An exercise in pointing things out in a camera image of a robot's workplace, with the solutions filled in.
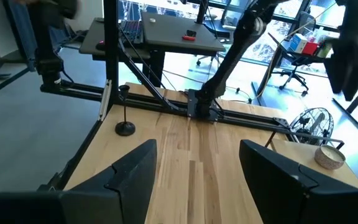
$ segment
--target round base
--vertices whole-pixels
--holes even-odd
[[[120,122],[116,125],[116,133],[120,136],[130,136],[135,133],[136,127],[131,122]]]

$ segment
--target desk fan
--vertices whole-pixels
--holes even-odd
[[[310,134],[330,138],[334,129],[334,120],[325,108],[310,108],[302,112],[291,123],[292,131],[295,133]],[[300,143],[319,146],[327,144],[326,141],[309,137],[297,136]]]

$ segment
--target red object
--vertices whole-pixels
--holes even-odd
[[[308,55],[313,55],[314,52],[317,50],[317,47],[318,47],[317,43],[307,42],[302,53],[308,54]]]
[[[191,40],[191,41],[196,40],[196,37],[183,36],[182,38],[183,40]]]

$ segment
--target black office chair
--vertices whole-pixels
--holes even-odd
[[[301,12],[301,14],[299,16],[297,27],[301,27],[313,19],[314,19],[314,17],[312,15],[310,15],[306,12]],[[302,35],[306,35],[308,32],[314,31],[315,25],[316,25],[316,21],[311,22],[304,28],[300,29],[298,31],[298,33],[302,34]],[[295,80],[300,82],[302,86],[304,86],[306,88],[306,90],[302,92],[302,96],[305,96],[306,94],[308,94],[309,87],[306,85],[305,78],[303,78],[302,76],[300,76],[296,73],[296,69],[299,66],[309,65],[311,63],[314,63],[315,60],[313,58],[294,57],[290,54],[286,54],[285,52],[282,53],[282,57],[287,59],[288,61],[290,61],[291,65],[295,66],[295,68],[292,71],[283,70],[282,72],[272,72],[272,74],[281,74],[281,76],[288,75],[288,79],[285,81],[284,85],[279,87],[279,89],[281,89],[281,90],[284,89],[285,85],[287,85],[287,83],[290,82],[292,78],[294,78]]]
[[[216,16],[214,15],[208,15],[206,16],[204,20],[204,26],[213,34],[216,35],[218,39],[221,40],[221,43],[223,44],[231,44],[232,43],[232,33],[234,32],[236,25],[238,23],[239,18],[242,16],[242,13],[244,12],[245,8],[248,6],[249,1],[241,1],[240,6],[234,6],[233,8],[240,9],[242,6],[243,9],[240,10],[240,12],[234,12],[229,11],[231,5],[231,1],[227,3],[226,7],[224,8],[222,18],[219,20],[215,20]],[[197,65],[200,65],[200,60],[204,58],[208,58],[210,56],[203,56],[200,57],[197,60]],[[219,54],[216,54],[215,56],[211,57],[211,62],[214,60],[214,58],[219,63]]]

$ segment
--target red box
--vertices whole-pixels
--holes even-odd
[[[307,42],[302,53],[308,54],[308,55],[313,55],[314,52],[317,50],[317,47],[318,47],[317,43]]]

